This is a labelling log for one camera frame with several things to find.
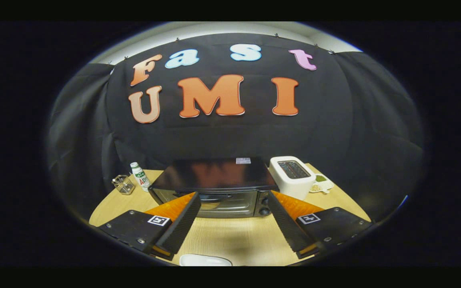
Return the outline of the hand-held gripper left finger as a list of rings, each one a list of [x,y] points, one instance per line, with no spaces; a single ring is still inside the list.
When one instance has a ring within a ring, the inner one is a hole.
[[[200,207],[198,192],[192,192],[145,212],[124,212],[101,224],[99,230],[141,253],[172,260]]]

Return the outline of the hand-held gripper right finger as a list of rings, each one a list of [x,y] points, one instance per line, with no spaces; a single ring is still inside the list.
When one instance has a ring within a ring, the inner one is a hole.
[[[277,225],[299,259],[334,253],[373,226],[341,207],[321,208],[276,191],[270,191],[267,198]]]

